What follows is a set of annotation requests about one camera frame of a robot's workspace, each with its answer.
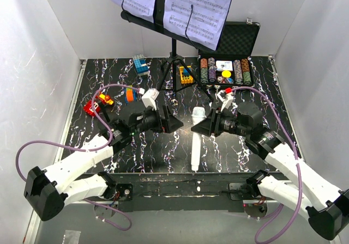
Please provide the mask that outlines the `white microphone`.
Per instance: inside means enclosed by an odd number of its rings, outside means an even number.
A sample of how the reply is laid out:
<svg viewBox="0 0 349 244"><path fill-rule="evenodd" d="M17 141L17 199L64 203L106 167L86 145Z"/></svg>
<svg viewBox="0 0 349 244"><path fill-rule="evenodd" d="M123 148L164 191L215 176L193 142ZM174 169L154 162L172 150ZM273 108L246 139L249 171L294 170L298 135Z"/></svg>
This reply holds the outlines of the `white microphone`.
<svg viewBox="0 0 349 244"><path fill-rule="evenodd" d="M192 112L192 124L195 126L206 118L206 112L203 107L194 107ZM201 157L202 135L193 132L191 146L191 170L197 172Z"/></svg>

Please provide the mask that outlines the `black desktop microphone stand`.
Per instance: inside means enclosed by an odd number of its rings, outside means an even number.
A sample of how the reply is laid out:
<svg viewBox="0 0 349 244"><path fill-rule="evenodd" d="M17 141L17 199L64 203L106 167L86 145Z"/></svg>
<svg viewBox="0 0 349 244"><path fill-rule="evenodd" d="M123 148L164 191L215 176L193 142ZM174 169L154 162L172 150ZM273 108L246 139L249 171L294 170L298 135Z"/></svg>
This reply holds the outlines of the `black desktop microphone stand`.
<svg viewBox="0 0 349 244"><path fill-rule="evenodd" d="M99 109L98 114L105 120L106 123L110 122L110 116L107 112L106 105L100 100L95 99L94 102L97 103L97 108Z"/></svg>

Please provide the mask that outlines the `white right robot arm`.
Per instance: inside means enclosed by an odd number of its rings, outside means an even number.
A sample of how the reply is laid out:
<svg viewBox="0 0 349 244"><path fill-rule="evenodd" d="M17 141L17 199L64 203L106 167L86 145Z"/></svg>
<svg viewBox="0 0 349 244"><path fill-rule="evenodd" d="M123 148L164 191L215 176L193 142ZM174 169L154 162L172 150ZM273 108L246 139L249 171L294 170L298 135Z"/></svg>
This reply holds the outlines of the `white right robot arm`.
<svg viewBox="0 0 349 244"><path fill-rule="evenodd" d="M192 132L219 136L223 132L242 136L245 145L257 156L279 170L292 186L265 171L247 179L245 188L253 199L274 199L305 218L313 230L333 240L348 225L348 190L342 190L316 173L303 160L294 158L294 150L275 131L264 126L262 113L253 103L242 104L233 115L227 110L202 107L192 114Z"/></svg>

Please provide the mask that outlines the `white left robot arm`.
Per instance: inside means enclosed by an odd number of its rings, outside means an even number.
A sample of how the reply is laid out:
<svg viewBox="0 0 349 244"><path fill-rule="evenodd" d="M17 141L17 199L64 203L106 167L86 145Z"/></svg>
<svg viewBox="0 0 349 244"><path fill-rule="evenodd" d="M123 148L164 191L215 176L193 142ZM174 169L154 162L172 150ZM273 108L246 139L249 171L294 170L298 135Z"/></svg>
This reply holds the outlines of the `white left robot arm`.
<svg viewBox="0 0 349 244"><path fill-rule="evenodd" d="M57 216L65 206L89 197L111 200L118 191L117 183L106 172L86 179L80 175L99 162L131 144L133 135L151 130L156 133L173 133L183 126L167 106L164 116L151 107L134 113L126 123L117 116L109 116L106 126L82 149L44 169L32 168L27 175L24 196L42 221Z"/></svg>

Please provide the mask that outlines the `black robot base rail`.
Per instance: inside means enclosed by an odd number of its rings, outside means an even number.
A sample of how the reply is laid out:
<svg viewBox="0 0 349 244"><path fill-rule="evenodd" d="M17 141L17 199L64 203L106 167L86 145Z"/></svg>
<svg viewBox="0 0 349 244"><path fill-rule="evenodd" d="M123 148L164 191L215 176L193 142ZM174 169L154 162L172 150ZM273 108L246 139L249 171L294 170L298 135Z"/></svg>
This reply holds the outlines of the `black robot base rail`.
<svg viewBox="0 0 349 244"><path fill-rule="evenodd" d="M254 198L245 186L250 173L112 173L121 211L243 212Z"/></svg>

